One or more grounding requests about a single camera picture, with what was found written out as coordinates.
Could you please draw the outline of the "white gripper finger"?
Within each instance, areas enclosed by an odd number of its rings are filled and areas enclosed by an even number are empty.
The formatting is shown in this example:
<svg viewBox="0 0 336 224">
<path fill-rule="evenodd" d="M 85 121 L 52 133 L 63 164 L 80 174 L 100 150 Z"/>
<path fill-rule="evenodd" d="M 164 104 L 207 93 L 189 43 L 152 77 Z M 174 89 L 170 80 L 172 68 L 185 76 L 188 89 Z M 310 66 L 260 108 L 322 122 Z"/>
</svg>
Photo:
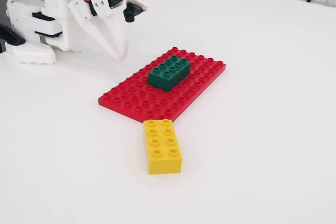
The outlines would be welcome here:
<svg viewBox="0 0 336 224">
<path fill-rule="evenodd" d="M 91 0 L 98 17 L 104 22 L 108 37 L 104 37 L 103 47 L 113 57 L 123 60 L 127 56 L 128 39 L 125 30 L 123 11 L 126 0 L 109 6 L 108 0 Z"/>
<path fill-rule="evenodd" d="M 100 23 L 101 19 L 98 19 L 98 24 L 95 24 L 93 19 L 84 16 L 78 17 L 79 26 L 89 35 L 90 40 L 101 46 L 110 56 L 120 58 L 117 44 L 107 28 L 101 26 Z"/>
</svg>

